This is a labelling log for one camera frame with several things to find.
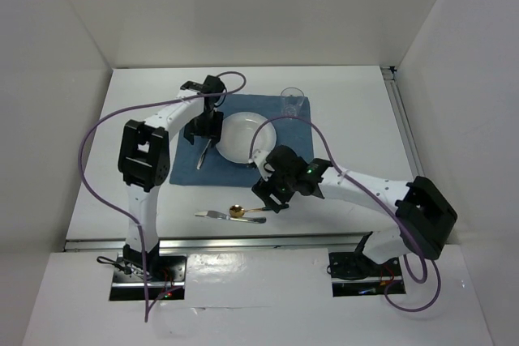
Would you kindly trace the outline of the white bowl plate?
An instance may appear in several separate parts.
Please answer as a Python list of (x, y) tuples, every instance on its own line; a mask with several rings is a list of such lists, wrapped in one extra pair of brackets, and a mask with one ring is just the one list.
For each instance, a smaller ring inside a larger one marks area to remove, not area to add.
[[(250, 145), (255, 132), (267, 118), (252, 112), (229, 115), (222, 124), (221, 140), (216, 145), (220, 155), (235, 164), (247, 164)], [(272, 123), (267, 123), (256, 135), (256, 148), (271, 151), (277, 143), (277, 133)]]

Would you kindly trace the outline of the gold spoon green handle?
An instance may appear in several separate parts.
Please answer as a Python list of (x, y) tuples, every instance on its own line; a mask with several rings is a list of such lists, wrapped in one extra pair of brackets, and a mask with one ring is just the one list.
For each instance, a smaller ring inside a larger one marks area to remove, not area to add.
[(270, 211), (270, 208), (268, 207), (257, 207), (257, 208), (249, 208), (249, 209), (246, 209), (240, 205), (233, 205), (229, 208), (229, 214), (234, 217), (234, 218), (242, 218), (244, 217), (247, 213), (252, 213), (252, 212), (262, 212), (262, 211)]

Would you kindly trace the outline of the silver fork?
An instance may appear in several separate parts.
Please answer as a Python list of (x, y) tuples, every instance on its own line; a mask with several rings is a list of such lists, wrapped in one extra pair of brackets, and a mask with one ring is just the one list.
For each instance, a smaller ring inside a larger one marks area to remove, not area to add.
[(204, 163), (204, 160), (205, 160), (205, 157), (206, 157), (208, 151), (210, 150), (211, 146), (212, 146), (212, 140), (209, 139), (207, 141), (206, 145), (204, 146), (204, 149), (203, 149), (202, 153), (200, 154), (199, 159), (197, 161), (197, 164), (196, 164), (196, 169), (197, 170), (201, 170), (201, 168), (203, 166), (203, 163)]

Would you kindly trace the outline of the blue cloth napkin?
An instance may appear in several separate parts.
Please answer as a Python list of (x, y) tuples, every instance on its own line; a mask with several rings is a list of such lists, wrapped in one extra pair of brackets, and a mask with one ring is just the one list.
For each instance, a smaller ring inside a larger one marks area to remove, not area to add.
[[(226, 98), (221, 111), (225, 117), (239, 112), (252, 112), (265, 119), (279, 117), (283, 104), (280, 96), (236, 94)], [(274, 121), (277, 144), (292, 148), (305, 161), (314, 159), (312, 129), (295, 119)], [(210, 148), (200, 169), (199, 158), (207, 144), (206, 139), (196, 138), (189, 143), (179, 135), (177, 150), (170, 173), (169, 183), (180, 186), (230, 186), (252, 187), (260, 174), (248, 164), (235, 164), (225, 159), (216, 148)]]

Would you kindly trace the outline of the clear drinking glass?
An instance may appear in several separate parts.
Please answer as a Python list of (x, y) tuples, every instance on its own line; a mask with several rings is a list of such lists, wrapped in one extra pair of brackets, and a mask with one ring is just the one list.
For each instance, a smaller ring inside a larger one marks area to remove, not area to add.
[(280, 97), (281, 113), (285, 116), (297, 117), (305, 99), (303, 91), (299, 88), (285, 88)]

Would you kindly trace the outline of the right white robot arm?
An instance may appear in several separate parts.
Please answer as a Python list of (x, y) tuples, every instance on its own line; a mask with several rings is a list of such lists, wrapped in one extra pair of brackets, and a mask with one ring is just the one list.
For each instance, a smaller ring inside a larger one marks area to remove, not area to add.
[(274, 212), (299, 193), (388, 213), (393, 227), (368, 233), (356, 249), (354, 265), (364, 275), (409, 253), (437, 260), (457, 221), (451, 204), (426, 177), (411, 182), (372, 177), (335, 167), (329, 160), (306, 162), (287, 146), (270, 152), (256, 149), (251, 163), (260, 174), (252, 191)]

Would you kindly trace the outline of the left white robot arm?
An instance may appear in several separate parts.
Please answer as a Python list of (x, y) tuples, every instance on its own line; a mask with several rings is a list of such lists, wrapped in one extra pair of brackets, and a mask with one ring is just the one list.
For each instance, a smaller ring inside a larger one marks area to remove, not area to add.
[(206, 139), (214, 147), (221, 139), (223, 113), (217, 110), (226, 86), (217, 76), (203, 83), (184, 83), (176, 98), (144, 121), (130, 120), (122, 133), (118, 171), (127, 185), (129, 223), (123, 258), (142, 280), (151, 280), (163, 268), (157, 235), (157, 201), (161, 185), (169, 177), (170, 143), (177, 133), (194, 143)]

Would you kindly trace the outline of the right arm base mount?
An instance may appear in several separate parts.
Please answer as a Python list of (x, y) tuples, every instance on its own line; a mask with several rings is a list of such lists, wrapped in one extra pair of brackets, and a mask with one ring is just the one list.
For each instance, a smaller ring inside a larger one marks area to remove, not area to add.
[(334, 297), (405, 295), (402, 261), (391, 258), (384, 264), (376, 264), (355, 252), (355, 245), (328, 247), (326, 272), (331, 279)]

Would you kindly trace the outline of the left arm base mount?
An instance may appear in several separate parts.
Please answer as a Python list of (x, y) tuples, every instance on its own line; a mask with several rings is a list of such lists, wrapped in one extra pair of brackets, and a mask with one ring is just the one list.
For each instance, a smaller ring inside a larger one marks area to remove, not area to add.
[[(98, 256), (101, 265), (111, 266), (114, 270), (109, 293), (110, 301), (143, 301), (144, 271), (135, 262), (126, 261), (121, 255), (116, 259)], [(161, 258), (161, 265), (151, 275), (147, 275), (149, 300), (183, 300), (187, 256), (167, 255)]]

